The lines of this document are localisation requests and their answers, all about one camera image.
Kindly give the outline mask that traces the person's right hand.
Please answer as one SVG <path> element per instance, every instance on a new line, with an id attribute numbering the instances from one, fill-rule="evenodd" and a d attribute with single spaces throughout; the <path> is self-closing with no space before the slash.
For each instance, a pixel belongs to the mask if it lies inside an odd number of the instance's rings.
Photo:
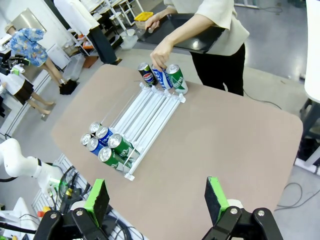
<path id="1" fill-rule="evenodd" d="M 145 30 L 152 33 L 160 25 L 160 13 L 156 13 L 145 22 Z"/>

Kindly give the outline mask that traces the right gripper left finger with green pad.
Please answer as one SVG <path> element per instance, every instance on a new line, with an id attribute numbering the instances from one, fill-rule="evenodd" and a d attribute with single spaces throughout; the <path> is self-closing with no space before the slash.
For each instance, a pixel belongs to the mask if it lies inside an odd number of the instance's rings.
<path id="1" fill-rule="evenodd" d="M 110 197 L 104 179 L 96 179 L 83 207 L 66 214 L 46 212 L 34 235 L 35 240 L 107 240 L 102 222 Z"/>

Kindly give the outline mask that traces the person's left hand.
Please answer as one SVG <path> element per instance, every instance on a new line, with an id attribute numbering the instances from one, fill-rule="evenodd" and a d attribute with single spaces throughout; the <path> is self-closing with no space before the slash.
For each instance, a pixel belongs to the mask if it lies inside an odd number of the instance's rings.
<path id="1" fill-rule="evenodd" d="M 166 62 L 169 60 L 172 49 L 172 44 L 162 42 L 150 54 L 153 66 L 160 72 L 167 68 Z"/>

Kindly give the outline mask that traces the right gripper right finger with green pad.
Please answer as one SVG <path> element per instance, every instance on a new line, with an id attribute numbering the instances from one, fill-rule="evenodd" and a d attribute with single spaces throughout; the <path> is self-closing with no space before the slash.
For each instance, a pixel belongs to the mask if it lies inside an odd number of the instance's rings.
<path id="1" fill-rule="evenodd" d="M 253 212 L 246 211 L 239 200 L 227 199 L 218 178 L 207 177 L 204 198 L 212 222 L 204 240 L 283 239 L 269 209 L 260 207 Z"/>

